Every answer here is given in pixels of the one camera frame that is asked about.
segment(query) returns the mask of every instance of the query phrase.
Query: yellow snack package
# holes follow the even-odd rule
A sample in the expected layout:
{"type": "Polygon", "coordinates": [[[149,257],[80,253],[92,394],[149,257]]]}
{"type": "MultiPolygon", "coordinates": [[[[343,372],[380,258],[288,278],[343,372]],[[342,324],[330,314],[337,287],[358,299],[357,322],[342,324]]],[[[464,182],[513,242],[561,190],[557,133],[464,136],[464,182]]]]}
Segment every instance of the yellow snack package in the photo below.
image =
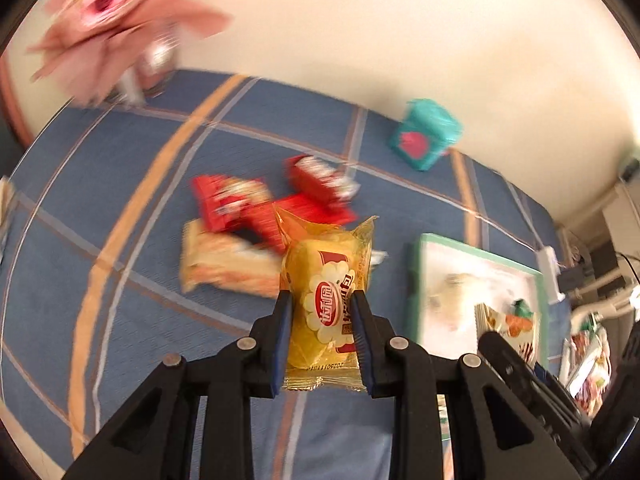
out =
{"type": "Polygon", "coordinates": [[[349,298],[367,290],[375,217],[353,231],[314,224],[275,207],[287,247],[280,287],[293,296],[293,323],[284,387],[320,384],[364,390],[353,341],[349,298]]]}

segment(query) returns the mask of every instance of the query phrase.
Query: teal box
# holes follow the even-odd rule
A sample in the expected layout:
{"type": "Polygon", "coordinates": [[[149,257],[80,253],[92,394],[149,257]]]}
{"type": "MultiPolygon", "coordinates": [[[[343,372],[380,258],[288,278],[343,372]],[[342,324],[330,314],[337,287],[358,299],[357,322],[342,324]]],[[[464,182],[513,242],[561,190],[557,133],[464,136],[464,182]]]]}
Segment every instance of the teal box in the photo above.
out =
{"type": "Polygon", "coordinates": [[[414,99],[388,142],[414,170],[426,171],[461,136],[462,124],[436,101],[414,99]]]}

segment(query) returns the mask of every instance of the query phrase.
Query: beige wall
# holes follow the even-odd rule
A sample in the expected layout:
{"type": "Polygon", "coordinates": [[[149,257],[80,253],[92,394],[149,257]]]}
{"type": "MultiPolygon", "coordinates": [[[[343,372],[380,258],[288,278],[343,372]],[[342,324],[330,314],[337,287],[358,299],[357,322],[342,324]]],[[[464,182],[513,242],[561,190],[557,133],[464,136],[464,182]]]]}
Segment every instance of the beige wall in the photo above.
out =
{"type": "MultiPolygon", "coordinates": [[[[236,20],[184,39],[182,63],[261,75],[400,118],[430,97],[465,125],[460,149],[564,219],[615,178],[640,121],[640,60],[599,0],[203,0],[236,20]]],[[[24,47],[9,49],[29,124],[65,101],[32,84],[24,47]]]]}

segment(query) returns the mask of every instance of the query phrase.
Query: brand logo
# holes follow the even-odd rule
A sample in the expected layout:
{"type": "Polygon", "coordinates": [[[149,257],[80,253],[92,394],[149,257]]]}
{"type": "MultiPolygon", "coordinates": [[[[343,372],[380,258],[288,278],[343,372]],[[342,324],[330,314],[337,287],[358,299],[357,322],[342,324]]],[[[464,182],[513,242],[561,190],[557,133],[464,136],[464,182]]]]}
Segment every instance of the brand logo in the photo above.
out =
{"type": "Polygon", "coordinates": [[[320,282],[316,287],[316,314],[325,326],[335,324],[340,298],[335,287],[328,282],[320,282]]]}

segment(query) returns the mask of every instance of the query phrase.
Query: silver rivet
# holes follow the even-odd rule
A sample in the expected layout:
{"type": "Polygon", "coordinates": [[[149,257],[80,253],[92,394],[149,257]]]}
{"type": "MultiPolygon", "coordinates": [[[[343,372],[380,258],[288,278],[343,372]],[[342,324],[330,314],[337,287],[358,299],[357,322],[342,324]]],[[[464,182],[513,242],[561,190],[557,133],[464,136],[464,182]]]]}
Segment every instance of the silver rivet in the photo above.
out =
{"type": "Polygon", "coordinates": [[[469,368],[478,368],[482,361],[476,354],[466,354],[462,358],[462,362],[469,368]]]}
{"type": "Polygon", "coordinates": [[[182,356],[180,354],[167,354],[162,358],[164,366],[174,367],[180,364],[182,356]]]}
{"type": "Polygon", "coordinates": [[[404,350],[409,346],[407,339],[400,337],[399,335],[392,337],[389,340],[389,344],[391,345],[391,348],[395,348],[396,350],[404,350]]]}
{"type": "Polygon", "coordinates": [[[243,337],[242,339],[238,339],[236,344],[241,350],[251,350],[252,348],[255,348],[257,343],[253,337],[243,337]]]}

